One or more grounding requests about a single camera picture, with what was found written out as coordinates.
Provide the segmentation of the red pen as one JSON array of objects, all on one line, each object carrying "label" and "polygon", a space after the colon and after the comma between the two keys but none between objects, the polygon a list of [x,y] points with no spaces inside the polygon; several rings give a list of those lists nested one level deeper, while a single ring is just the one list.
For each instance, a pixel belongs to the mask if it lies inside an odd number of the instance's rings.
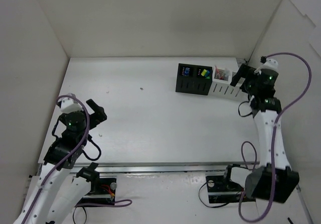
[{"label": "red pen", "polygon": [[225,69],[216,68],[215,77],[214,77],[215,79],[228,81],[229,76],[230,76],[230,71],[227,68]]}]

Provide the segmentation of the yellow highlighter marker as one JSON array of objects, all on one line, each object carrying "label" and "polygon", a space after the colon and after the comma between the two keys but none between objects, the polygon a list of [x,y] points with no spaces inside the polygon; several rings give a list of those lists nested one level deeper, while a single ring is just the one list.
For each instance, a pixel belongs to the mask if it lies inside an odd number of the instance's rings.
[{"label": "yellow highlighter marker", "polygon": [[201,72],[201,75],[202,75],[203,77],[209,76],[208,71],[209,71],[209,70],[204,69],[204,70]]}]

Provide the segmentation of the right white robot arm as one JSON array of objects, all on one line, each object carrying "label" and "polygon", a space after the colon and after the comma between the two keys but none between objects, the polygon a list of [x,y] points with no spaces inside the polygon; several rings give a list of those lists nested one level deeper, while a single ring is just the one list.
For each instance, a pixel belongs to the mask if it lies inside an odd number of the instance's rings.
[{"label": "right white robot arm", "polygon": [[279,116],[282,107],[280,100],[274,97],[277,77],[273,68],[256,70],[246,64],[232,77],[231,86],[244,79],[240,89],[248,95],[258,131],[260,163],[254,170],[229,165],[222,184],[228,190],[240,185],[251,199],[285,203],[299,182],[299,173],[292,170],[283,145]]}]

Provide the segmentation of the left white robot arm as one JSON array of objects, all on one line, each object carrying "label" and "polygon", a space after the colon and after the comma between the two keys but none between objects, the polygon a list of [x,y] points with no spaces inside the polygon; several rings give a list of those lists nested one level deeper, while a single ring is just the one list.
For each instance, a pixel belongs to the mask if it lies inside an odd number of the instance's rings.
[{"label": "left white robot arm", "polygon": [[57,106],[62,112],[57,122],[66,129],[49,147],[36,186],[15,223],[63,223],[83,196],[100,188],[98,165],[93,160],[77,173],[68,191],[56,197],[92,139],[89,131],[107,119],[103,107],[92,99],[82,103],[73,94],[58,97]]}]

